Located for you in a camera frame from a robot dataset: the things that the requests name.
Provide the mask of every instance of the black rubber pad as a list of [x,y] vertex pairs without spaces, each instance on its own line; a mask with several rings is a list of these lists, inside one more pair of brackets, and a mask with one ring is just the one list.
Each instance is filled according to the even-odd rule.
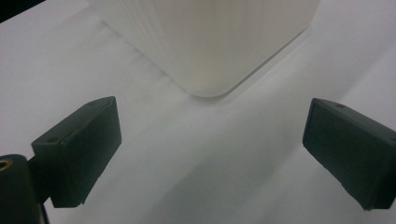
[[31,166],[47,173],[34,175],[46,179],[44,186],[34,178],[38,194],[49,189],[54,207],[84,203],[120,143],[116,98],[84,105],[32,143],[35,158]]
[[396,195],[396,132],[334,102],[313,99],[303,144],[364,210]]

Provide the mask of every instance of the white surface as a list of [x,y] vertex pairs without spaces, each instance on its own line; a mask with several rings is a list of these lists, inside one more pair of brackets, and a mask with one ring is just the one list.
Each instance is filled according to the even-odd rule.
[[90,0],[186,91],[219,96],[307,27],[319,0]]
[[322,0],[306,33],[231,94],[201,99],[82,0],[0,24],[0,152],[81,105],[118,100],[123,142],[87,202],[51,223],[394,223],[363,212],[302,147],[313,97],[396,129],[396,3]]

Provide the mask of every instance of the screw hole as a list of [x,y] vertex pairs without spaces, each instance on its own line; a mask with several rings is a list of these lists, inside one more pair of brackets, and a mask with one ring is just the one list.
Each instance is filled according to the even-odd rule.
[[11,160],[0,161],[0,171],[6,170],[12,164]]
[[58,141],[58,137],[51,137],[51,138],[49,138],[47,140],[47,142],[49,142],[49,143],[53,143],[53,142],[56,142],[56,141]]

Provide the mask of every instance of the white table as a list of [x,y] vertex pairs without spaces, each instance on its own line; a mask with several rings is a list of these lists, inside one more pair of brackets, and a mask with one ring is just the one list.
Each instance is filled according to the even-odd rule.
[[311,26],[231,94],[188,95],[84,0],[48,0],[0,24],[0,152],[85,103],[117,97],[123,142],[51,223],[394,223],[363,212],[302,146],[313,97],[396,129],[396,4],[322,0]]

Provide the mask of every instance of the white ribbed container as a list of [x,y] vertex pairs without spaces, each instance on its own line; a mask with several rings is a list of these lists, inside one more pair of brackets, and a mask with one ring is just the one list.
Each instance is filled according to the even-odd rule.
[[89,0],[188,92],[230,90],[299,34],[319,0]]

